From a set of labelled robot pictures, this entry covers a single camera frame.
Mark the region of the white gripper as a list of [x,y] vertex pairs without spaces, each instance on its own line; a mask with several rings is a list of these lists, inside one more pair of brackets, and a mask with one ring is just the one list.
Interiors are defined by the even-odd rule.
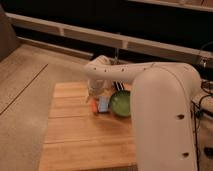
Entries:
[[[107,97],[108,91],[106,89],[104,89],[104,84],[105,84],[104,80],[89,79],[88,80],[88,92],[90,94],[100,94],[103,92],[102,96]],[[86,103],[88,103],[91,98],[90,94],[87,94],[87,96],[86,96]]]

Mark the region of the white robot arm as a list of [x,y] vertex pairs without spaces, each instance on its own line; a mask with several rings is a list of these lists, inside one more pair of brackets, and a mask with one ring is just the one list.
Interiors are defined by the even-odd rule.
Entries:
[[89,93],[103,82],[131,86],[130,110],[138,171],[198,171],[191,101],[201,90],[198,71],[187,63],[112,65],[99,56],[84,67]]

